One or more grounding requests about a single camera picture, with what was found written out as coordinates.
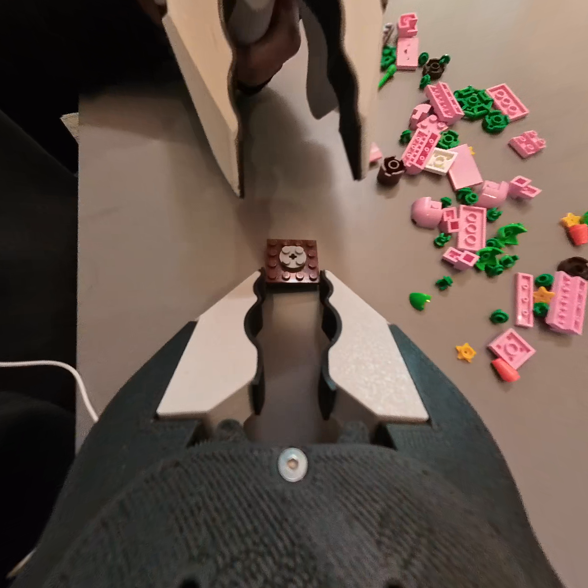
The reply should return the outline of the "person's left hand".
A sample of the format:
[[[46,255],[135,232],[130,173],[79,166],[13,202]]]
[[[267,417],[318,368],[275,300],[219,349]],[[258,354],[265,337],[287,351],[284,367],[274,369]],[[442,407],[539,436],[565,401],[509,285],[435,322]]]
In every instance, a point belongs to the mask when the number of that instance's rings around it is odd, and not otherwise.
[[[236,48],[237,89],[245,96],[260,92],[300,48],[299,7],[296,1],[275,1],[265,34]]]

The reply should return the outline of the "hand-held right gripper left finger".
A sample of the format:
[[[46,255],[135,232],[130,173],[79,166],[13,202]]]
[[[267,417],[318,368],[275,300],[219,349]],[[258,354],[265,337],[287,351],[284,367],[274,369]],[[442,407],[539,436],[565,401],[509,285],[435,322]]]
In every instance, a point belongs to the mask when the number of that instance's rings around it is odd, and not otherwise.
[[[157,408],[161,419],[248,419],[265,402],[258,334],[266,298],[255,271],[197,319]]]

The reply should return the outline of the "brown square toy plate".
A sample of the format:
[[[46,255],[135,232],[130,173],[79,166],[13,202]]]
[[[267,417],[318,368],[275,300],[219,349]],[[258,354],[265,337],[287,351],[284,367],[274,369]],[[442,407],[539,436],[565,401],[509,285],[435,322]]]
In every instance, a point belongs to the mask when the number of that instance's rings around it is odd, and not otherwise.
[[[279,253],[285,245],[301,245],[307,260],[304,268],[290,272],[283,268]],[[268,287],[279,289],[316,289],[320,281],[318,243],[315,239],[267,239],[264,253],[264,269]]]

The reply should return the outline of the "pile of pink toy bricks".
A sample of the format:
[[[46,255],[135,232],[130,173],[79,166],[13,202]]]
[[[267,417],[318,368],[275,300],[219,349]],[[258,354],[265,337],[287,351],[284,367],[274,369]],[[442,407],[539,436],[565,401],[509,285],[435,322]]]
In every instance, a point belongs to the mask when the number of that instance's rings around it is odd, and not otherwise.
[[[397,71],[416,71],[432,57],[419,50],[417,14],[401,14],[395,24],[383,29],[383,48],[380,58],[380,76],[392,63]],[[446,66],[450,55],[441,58]],[[489,135],[503,132],[511,123],[524,119],[529,110],[508,84],[488,88],[468,85],[452,91],[444,81],[431,81],[422,77],[419,88],[426,100],[417,104],[410,115],[409,127],[399,137],[405,147],[399,159],[405,164],[406,175],[417,175],[434,147],[457,149],[459,157],[447,177],[453,197],[434,200],[423,196],[416,199],[410,210],[410,219],[422,229],[437,230],[433,244],[443,249],[442,261],[457,271],[476,269],[487,277],[497,277],[511,269],[519,260],[510,248],[518,246],[518,238],[527,232],[521,222],[499,226],[488,236],[488,225],[502,216],[501,206],[508,199],[532,201],[542,190],[523,175],[508,181],[483,180],[468,145],[460,142],[452,128],[459,121],[481,121],[481,129]],[[371,164],[381,164],[382,154],[373,143]],[[533,305],[533,292],[540,286],[556,293],[552,304]],[[587,306],[587,281],[561,271],[533,276],[514,274],[514,325],[531,329],[535,319],[552,332],[564,335],[582,335]],[[517,371],[535,354],[535,349],[515,329],[507,329],[488,344],[495,357],[501,357]]]

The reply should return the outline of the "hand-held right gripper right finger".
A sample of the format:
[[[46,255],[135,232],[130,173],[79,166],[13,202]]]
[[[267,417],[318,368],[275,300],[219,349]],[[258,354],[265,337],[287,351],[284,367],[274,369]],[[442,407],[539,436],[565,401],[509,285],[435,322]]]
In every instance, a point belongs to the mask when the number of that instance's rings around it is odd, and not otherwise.
[[[321,271],[319,409],[338,423],[426,423],[428,411],[388,321],[331,271]]]

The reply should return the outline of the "reddish brown round toy brick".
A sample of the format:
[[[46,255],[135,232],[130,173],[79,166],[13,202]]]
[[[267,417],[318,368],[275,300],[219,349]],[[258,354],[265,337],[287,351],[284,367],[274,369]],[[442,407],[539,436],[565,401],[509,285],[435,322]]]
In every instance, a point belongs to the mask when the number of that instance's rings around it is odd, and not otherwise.
[[[386,157],[380,164],[377,182],[384,187],[395,187],[405,174],[405,171],[406,168],[402,159],[395,156]]]

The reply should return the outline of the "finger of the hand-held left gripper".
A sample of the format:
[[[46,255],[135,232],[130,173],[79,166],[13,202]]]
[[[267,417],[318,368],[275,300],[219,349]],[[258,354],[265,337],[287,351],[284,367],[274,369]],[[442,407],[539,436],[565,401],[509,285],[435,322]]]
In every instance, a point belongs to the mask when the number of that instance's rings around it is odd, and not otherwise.
[[[385,1],[301,1],[307,40],[306,98],[312,116],[339,114],[354,179],[369,169]]]
[[[215,160],[244,198],[240,116],[233,49],[222,1],[167,1],[163,24]]]

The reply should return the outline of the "cream square toy plate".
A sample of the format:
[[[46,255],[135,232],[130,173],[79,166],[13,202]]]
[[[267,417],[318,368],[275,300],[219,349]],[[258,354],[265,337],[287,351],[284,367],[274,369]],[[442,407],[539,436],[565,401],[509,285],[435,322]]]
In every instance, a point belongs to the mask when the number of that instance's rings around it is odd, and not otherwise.
[[[436,146],[432,149],[431,155],[424,165],[423,171],[440,176],[447,176],[458,157],[459,152],[457,149],[448,150]]]

